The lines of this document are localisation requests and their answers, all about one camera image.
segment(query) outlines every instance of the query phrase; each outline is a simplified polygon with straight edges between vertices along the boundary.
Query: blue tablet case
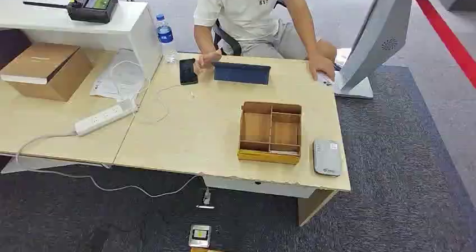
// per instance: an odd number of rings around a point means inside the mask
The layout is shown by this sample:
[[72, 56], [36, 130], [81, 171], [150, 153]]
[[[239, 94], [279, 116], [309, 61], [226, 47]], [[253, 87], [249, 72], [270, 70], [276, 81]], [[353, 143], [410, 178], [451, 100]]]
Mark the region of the blue tablet case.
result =
[[271, 67], [214, 62], [215, 80], [267, 85]]

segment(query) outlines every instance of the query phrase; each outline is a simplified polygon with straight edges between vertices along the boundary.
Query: cardboard box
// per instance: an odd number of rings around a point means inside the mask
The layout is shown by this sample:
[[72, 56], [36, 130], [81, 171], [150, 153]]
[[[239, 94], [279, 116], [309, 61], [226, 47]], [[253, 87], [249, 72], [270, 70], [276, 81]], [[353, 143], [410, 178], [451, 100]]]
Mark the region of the cardboard box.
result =
[[36, 43], [0, 71], [27, 97], [68, 101], [93, 68], [78, 46]]
[[241, 109], [239, 159], [299, 163], [300, 105], [245, 102]]

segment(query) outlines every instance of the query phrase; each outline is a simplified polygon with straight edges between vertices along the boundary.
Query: open wooden box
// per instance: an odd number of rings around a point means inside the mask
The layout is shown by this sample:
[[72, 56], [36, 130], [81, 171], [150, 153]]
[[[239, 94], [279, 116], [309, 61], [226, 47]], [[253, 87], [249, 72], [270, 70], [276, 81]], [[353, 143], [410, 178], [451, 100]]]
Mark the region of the open wooden box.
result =
[[238, 158], [296, 165], [301, 157], [300, 105], [245, 102]]

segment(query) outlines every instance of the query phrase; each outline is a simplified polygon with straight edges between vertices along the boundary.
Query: gray shorts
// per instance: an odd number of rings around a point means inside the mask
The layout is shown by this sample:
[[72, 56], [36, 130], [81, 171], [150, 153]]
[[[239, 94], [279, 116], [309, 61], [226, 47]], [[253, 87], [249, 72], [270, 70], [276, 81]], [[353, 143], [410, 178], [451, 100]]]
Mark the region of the gray shorts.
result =
[[[285, 59], [307, 59], [306, 48], [299, 38], [291, 22], [284, 23], [281, 19], [276, 35], [266, 36], [258, 40], [241, 41], [241, 55], [244, 57], [269, 57]], [[232, 49], [223, 43], [223, 50], [232, 54]]]

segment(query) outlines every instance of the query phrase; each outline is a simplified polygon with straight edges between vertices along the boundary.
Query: smartphone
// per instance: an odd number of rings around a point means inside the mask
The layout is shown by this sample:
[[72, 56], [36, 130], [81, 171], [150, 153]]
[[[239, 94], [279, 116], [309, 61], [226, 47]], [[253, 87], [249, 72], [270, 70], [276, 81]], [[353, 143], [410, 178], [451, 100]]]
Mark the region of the smartphone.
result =
[[316, 173], [330, 176], [341, 175], [342, 159], [338, 142], [315, 139], [313, 156]]
[[182, 59], [180, 61], [180, 84], [192, 85], [198, 83], [198, 77], [194, 72], [195, 59]]

